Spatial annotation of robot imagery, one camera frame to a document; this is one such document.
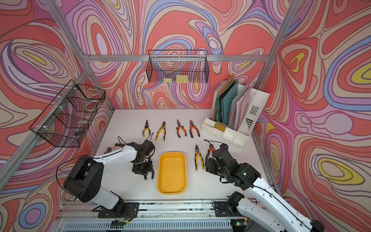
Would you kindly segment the orange black combination pliers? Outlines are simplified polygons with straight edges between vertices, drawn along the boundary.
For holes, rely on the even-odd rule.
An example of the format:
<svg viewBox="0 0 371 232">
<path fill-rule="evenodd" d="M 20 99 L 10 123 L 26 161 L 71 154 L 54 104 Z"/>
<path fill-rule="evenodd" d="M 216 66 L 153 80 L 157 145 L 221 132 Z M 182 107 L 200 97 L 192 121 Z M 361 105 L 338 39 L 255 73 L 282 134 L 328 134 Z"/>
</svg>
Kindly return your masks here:
<svg viewBox="0 0 371 232">
<path fill-rule="evenodd" d="M 193 121 L 190 120 L 189 123 L 190 123 L 189 133 L 190 133 L 191 138 L 194 138 L 193 131 L 195 131 L 197 136 L 200 137 L 201 136 L 200 132 L 199 132 L 198 128 L 194 125 Z"/>
</svg>

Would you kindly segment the yellow black long-nose pliers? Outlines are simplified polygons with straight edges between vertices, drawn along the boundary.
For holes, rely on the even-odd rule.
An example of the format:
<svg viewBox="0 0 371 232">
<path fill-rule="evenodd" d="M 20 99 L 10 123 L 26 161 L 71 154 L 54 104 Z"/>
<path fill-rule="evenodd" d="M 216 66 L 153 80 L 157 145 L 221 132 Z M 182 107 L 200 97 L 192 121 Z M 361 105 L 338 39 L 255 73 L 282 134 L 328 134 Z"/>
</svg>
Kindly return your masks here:
<svg viewBox="0 0 371 232">
<path fill-rule="evenodd" d="M 165 137 L 166 137 L 166 121 L 163 121 L 162 122 L 162 125 L 161 125 L 160 129 L 158 130 L 158 132 L 156 134 L 155 140 L 158 140 L 158 138 L 160 137 L 160 133 L 161 132 L 163 132 L 162 140 L 165 141 Z"/>
</svg>

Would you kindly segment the small yellow black pliers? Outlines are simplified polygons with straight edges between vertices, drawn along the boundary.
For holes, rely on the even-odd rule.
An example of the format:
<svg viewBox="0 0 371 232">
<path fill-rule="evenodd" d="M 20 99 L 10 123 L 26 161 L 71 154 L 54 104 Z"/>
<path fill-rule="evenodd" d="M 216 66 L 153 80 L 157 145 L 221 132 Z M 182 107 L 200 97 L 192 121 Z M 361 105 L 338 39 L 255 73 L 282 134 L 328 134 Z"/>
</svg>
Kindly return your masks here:
<svg viewBox="0 0 371 232">
<path fill-rule="evenodd" d="M 146 132 L 148 132 L 148 136 L 151 134 L 151 130 L 150 130 L 150 128 L 149 128 L 148 120 L 146 120 L 146 123 L 145 123 L 144 129 L 143 129 L 143 131 L 142 131 L 142 136 L 143 136 L 143 137 L 146 137 Z"/>
</svg>

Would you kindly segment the yellow black combination pliers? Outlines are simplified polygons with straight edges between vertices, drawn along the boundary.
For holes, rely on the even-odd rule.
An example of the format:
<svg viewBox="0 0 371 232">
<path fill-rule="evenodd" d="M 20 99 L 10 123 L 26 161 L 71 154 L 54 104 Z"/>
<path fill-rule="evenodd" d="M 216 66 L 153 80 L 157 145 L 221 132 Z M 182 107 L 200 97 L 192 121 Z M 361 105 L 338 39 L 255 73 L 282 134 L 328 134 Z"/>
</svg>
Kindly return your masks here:
<svg viewBox="0 0 371 232">
<path fill-rule="evenodd" d="M 195 145 L 195 161 L 194 162 L 195 162 L 196 171 L 199 169 L 199 167 L 201 167 L 203 170 L 205 170 L 203 157 L 200 153 L 198 145 Z"/>
</svg>

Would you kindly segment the yellow plastic storage box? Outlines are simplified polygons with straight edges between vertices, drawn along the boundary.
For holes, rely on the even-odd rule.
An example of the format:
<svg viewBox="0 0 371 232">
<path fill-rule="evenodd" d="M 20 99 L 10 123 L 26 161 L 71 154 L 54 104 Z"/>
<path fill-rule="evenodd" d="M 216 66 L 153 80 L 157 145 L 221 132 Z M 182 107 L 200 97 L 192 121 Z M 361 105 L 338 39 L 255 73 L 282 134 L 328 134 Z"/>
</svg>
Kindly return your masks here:
<svg viewBox="0 0 371 232">
<path fill-rule="evenodd" d="M 181 152 L 167 152 L 159 158 L 157 190 L 163 195 L 177 195 L 185 191 L 186 159 Z"/>
</svg>

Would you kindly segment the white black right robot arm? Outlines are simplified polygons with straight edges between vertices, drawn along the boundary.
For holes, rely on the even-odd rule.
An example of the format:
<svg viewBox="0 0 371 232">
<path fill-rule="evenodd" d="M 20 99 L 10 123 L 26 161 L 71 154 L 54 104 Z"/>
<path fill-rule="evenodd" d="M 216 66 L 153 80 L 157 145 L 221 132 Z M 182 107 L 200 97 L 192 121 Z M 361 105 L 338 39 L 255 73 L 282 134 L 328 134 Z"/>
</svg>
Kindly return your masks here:
<svg viewBox="0 0 371 232">
<path fill-rule="evenodd" d="M 248 163 L 238 163 L 222 143 L 206 155 L 205 170 L 219 176 L 222 184 L 232 184 L 253 196 L 264 208 L 253 204 L 243 193 L 235 191 L 225 202 L 216 202 L 218 217 L 246 217 L 270 232 L 322 232 L 325 226 L 295 210 L 275 192 L 261 174 Z"/>
</svg>

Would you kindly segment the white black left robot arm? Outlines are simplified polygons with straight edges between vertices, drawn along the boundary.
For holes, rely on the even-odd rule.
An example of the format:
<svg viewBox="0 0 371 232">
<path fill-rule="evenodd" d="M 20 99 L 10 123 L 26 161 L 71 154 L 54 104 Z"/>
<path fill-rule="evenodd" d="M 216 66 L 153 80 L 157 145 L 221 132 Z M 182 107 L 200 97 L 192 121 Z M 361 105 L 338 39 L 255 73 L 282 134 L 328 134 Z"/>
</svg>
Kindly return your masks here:
<svg viewBox="0 0 371 232">
<path fill-rule="evenodd" d="M 142 144 L 134 142 L 125 144 L 122 148 L 103 155 L 81 156 L 65 179 L 63 187 L 83 203 L 92 202 L 108 210 L 122 212 L 123 199 L 101 186 L 103 175 L 130 162 L 133 164 L 134 174 L 147 179 L 151 173 L 154 177 L 151 160 L 154 151 L 154 144 L 145 140 Z"/>
</svg>

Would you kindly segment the orange black diagonal cutters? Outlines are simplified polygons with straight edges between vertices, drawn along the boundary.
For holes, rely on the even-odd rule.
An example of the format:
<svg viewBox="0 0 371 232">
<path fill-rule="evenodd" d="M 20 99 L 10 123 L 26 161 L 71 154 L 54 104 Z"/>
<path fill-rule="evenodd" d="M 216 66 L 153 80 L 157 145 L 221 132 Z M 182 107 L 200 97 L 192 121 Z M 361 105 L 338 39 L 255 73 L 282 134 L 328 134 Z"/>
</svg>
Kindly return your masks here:
<svg viewBox="0 0 371 232">
<path fill-rule="evenodd" d="M 206 157 L 205 157 L 205 163 L 207 164 L 209 156 L 212 155 L 212 153 L 215 151 L 214 145 L 210 144 L 209 149 L 207 151 Z"/>
</svg>

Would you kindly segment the orange black needle-nose pliers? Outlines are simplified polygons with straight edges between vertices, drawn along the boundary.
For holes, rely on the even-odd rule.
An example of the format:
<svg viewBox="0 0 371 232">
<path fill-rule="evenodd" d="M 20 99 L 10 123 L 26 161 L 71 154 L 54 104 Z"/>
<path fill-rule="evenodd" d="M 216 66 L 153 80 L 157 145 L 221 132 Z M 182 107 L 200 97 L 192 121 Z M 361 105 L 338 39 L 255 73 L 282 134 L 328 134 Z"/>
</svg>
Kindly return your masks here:
<svg viewBox="0 0 371 232">
<path fill-rule="evenodd" d="M 181 125 L 180 121 L 177 119 L 176 122 L 177 122 L 177 128 L 176 128 L 176 129 L 177 129 L 177 135 L 178 135 L 178 137 L 181 138 L 180 131 L 183 131 L 184 134 L 185 134 L 185 136 L 187 136 L 186 130 L 185 130 L 184 127 Z"/>
</svg>

